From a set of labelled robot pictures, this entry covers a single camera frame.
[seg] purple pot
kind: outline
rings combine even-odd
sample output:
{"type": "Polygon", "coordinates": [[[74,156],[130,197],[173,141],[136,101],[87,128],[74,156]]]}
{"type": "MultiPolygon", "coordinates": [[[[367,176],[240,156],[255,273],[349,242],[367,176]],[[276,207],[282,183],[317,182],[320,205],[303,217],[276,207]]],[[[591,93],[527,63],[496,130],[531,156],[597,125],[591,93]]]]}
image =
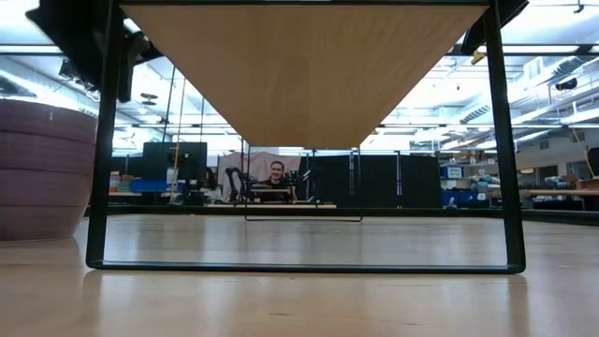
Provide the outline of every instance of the purple pot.
{"type": "Polygon", "coordinates": [[[92,192],[95,118],[0,99],[0,241],[73,235],[92,192]]]}

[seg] dark shirt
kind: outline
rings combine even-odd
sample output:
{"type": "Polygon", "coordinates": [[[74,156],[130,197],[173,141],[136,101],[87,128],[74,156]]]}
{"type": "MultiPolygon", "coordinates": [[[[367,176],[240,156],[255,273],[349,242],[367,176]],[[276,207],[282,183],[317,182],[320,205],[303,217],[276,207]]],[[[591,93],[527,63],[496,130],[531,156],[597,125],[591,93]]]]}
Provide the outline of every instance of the dark shirt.
{"type": "MultiPolygon", "coordinates": [[[[273,183],[270,179],[260,182],[260,184],[265,184],[270,186],[270,189],[288,189],[285,186],[283,181],[279,181],[278,183],[273,183]]],[[[260,201],[262,202],[273,202],[273,201],[288,201],[291,199],[291,196],[287,192],[266,192],[266,193],[258,193],[260,197],[260,201]]]]}

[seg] man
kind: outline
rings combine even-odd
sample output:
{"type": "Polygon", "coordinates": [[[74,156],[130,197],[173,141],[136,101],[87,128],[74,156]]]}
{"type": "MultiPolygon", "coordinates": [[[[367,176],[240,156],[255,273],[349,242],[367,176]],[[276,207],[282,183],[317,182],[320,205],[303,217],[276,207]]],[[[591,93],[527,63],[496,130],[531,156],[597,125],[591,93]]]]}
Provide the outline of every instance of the man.
{"type": "Polygon", "coordinates": [[[272,201],[288,201],[290,198],[296,199],[296,193],[293,187],[288,187],[283,181],[283,174],[285,173],[285,164],[280,161],[273,161],[270,163],[270,177],[260,182],[270,186],[270,189],[291,189],[291,195],[288,192],[265,192],[259,193],[260,201],[272,202],[272,201]]]}

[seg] ceiling light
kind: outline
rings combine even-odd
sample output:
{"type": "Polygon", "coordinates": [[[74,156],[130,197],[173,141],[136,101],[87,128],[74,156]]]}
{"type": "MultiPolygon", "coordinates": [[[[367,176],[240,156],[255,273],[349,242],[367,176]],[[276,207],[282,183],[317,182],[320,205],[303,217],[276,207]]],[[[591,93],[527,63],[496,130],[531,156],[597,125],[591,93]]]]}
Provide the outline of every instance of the ceiling light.
{"type": "Polygon", "coordinates": [[[599,128],[599,125],[576,125],[576,124],[573,124],[573,125],[568,125],[568,127],[571,127],[571,128],[599,128]]]}
{"type": "Polygon", "coordinates": [[[550,129],[550,128],[562,128],[563,125],[512,125],[512,128],[537,128],[537,129],[550,129]]]}
{"type": "Polygon", "coordinates": [[[60,54],[60,48],[52,45],[46,46],[26,46],[26,45],[0,45],[2,53],[56,53],[60,54]]]}
{"type": "Polygon", "coordinates": [[[464,145],[468,145],[470,143],[473,143],[477,141],[477,139],[468,139],[468,140],[454,140],[454,141],[450,141],[447,144],[443,145],[443,149],[447,150],[447,149],[453,149],[459,146],[464,146],[464,145]]]}
{"type": "Polygon", "coordinates": [[[395,127],[395,128],[427,128],[427,127],[437,127],[438,124],[388,124],[388,125],[379,125],[379,127],[395,127]]]}
{"type": "Polygon", "coordinates": [[[516,141],[526,141],[526,140],[535,139],[535,138],[541,137],[543,135],[546,135],[547,133],[548,133],[548,131],[535,132],[535,133],[532,133],[530,135],[526,135],[526,136],[520,137],[520,138],[516,139],[516,141]]]}
{"type": "Polygon", "coordinates": [[[475,149],[492,149],[494,147],[497,147],[497,142],[495,140],[487,140],[476,145],[475,149]]]}
{"type": "MultiPolygon", "coordinates": [[[[168,125],[167,128],[179,128],[179,127],[193,127],[194,125],[168,125]]],[[[162,124],[157,125],[139,125],[139,127],[165,127],[164,122],[162,124]]]]}
{"type": "MultiPolygon", "coordinates": [[[[552,52],[572,52],[576,51],[578,46],[566,45],[566,46],[534,46],[534,45],[521,45],[521,46],[504,46],[504,52],[509,53],[552,53],[552,52]]],[[[480,46],[478,52],[487,52],[487,46],[480,46]]]]}

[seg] blue bin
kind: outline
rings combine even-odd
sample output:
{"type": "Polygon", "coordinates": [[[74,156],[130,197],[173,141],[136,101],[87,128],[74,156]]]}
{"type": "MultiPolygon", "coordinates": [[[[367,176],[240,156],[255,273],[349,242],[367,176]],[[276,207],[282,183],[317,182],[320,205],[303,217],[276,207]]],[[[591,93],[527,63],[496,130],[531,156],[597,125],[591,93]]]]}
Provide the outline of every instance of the blue bin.
{"type": "Polygon", "coordinates": [[[478,193],[473,191],[460,191],[460,205],[478,202],[478,199],[476,198],[477,195],[478,193]]]}
{"type": "Polygon", "coordinates": [[[441,201],[443,202],[443,206],[449,206],[449,200],[453,198],[453,204],[458,206],[458,202],[460,201],[460,192],[458,191],[442,191],[441,192],[441,201]]]}
{"type": "Polygon", "coordinates": [[[131,181],[131,192],[166,192],[169,191],[169,183],[160,181],[144,181],[142,179],[134,179],[131,181]]]}

